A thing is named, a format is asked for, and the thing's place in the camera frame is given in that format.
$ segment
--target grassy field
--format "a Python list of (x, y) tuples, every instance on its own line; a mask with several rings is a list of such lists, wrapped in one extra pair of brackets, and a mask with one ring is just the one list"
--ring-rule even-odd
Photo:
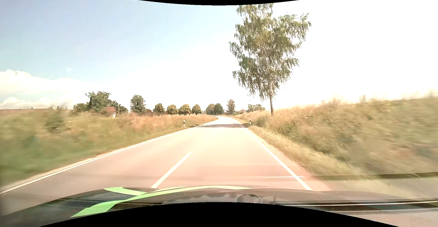
[(202, 123), (211, 116), (107, 118), (89, 113), (17, 112), (0, 118), (1, 185)]
[(319, 175), (438, 171), (438, 98), (295, 106), (234, 116)]

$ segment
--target building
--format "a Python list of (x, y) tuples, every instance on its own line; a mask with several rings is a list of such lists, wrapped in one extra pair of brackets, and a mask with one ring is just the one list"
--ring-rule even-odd
[(117, 111), (114, 107), (103, 107), (103, 111), (109, 113), (112, 117), (116, 117)]

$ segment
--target dry grass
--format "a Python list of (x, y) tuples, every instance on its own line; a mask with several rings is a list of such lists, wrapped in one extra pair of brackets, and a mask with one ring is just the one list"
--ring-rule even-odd
[(189, 128), (217, 118), (124, 115), (113, 119), (54, 111), (4, 115), (0, 119), (1, 184), (184, 129), (183, 119)]
[(235, 117), (251, 118), (251, 130), (319, 174), (438, 171), (438, 97), (334, 99)]

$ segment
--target road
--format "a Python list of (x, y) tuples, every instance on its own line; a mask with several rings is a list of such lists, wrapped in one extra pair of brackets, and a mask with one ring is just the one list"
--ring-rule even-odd
[(221, 116), (10, 190), (0, 201), (7, 214), (106, 187), (200, 185), (330, 190), (236, 120)]

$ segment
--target blue sky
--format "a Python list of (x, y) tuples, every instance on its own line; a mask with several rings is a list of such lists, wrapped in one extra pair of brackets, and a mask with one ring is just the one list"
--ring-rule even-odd
[[(85, 102), (107, 91), (124, 106), (134, 94), (157, 103), (260, 103), (231, 71), (236, 6), (140, 0), (0, 0), (0, 108)], [(275, 108), (331, 96), (397, 98), (437, 87), (438, 0), (299, 0), (274, 15), (309, 12), (301, 64)]]

